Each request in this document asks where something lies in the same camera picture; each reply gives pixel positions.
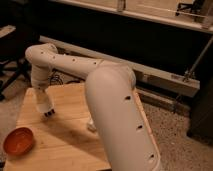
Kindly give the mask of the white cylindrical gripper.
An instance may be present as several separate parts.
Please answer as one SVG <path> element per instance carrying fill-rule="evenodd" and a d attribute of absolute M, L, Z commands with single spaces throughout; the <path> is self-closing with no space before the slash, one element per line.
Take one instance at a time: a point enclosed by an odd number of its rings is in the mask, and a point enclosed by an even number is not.
<path fill-rule="evenodd" d="M 49 86 L 51 70 L 45 67 L 32 66 L 31 85 L 34 89 L 45 90 Z"/>

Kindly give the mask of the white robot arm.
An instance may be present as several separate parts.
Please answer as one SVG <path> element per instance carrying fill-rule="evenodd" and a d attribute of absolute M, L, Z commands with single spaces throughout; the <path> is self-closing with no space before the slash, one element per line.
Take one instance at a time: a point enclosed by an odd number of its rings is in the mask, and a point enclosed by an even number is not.
<path fill-rule="evenodd" d="M 51 43 L 28 47 L 25 57 L 32 66 L 31 85 L 40 113 L 54 113 L 47 94 L 52 70 L 83 78 L 88 126 L 98 132 L 112 171 L 163 171 L 158 146 L 134 96 L 136 76 L 129 66 L 61 54 Z"/>

